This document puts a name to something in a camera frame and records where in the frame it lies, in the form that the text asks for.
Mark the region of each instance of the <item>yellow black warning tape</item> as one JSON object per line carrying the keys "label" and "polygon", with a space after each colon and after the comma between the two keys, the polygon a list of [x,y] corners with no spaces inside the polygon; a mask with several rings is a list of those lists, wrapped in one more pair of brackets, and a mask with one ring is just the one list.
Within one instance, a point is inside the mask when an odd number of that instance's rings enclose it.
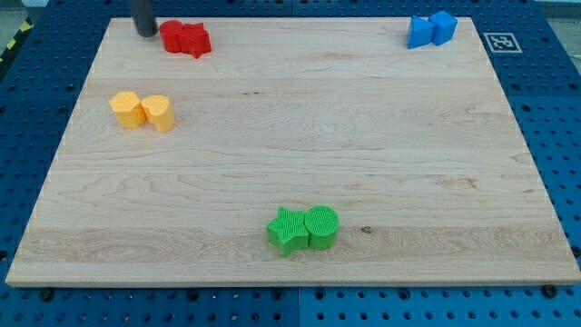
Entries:
{"label": "yellow black warning tape", "polygon": [[6,49],[2,52],[2,54],[0,54],[0,82],[2,82],[8,73],[10,65],[16,59],[18,51],[20,51],[20,48],[22,48],[26,38],[30,35],[32,28],[32,21],[30,18],[26,18],[18,31],[16,31],[15,37],[13,37],[10,42],[8,42]]}

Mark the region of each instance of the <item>blue perforated surface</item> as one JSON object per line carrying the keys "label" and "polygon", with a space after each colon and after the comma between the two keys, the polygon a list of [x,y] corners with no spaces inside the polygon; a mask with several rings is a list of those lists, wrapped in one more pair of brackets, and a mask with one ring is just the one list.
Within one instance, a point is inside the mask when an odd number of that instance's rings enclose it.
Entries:
{"label": "blue perforated surface", "polygon": [[[566,235],[572,245],[581,246],[581,77],[535,4],[168,0],[155,1],[154,8],[158,16],[426,16],[444,9],[471,16],[481,37],[485,32],[513,33],[522,54],[486,50]],[[128,14],[124,0],[53,0],[0,84],[2,280],[109,19]],[[2,282],[0,326],[581,324],[581,287],[556,290],[58,289],[52,299],[42,301],[39,295],[46,293],[41,290],[14,290]]]}

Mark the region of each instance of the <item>blue block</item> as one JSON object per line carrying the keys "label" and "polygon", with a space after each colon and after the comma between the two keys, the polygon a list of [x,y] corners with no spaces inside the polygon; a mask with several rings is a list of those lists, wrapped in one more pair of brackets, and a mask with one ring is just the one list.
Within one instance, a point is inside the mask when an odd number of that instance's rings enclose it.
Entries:
{"label": "blue block", "polygon": [[408,29],[408,49],[427,45],[432,39],[434,24],[417,16],[412,16]]}
{"label": "blue block", "polygon": [[458,24],[456,17],[442,10],[431,15],[428,20],[435,25],[434,34],[432,35],[434,45],[443,45],[452,39]]}

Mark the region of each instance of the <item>wooden board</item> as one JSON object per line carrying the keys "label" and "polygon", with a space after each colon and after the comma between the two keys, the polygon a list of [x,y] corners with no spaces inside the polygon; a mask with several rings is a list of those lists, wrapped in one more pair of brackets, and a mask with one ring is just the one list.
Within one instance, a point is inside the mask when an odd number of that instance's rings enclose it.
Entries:
{"label": "wooden board", "polygon": [[[408,18],[183,21],[212,54],[110,23],[11,285],[579,282],[470,19],[412,51]],[[119,91],[168,95],[177,125],[121,129]],[[282,258],[266,224],[318,203],[340,215],[335,246]]]}

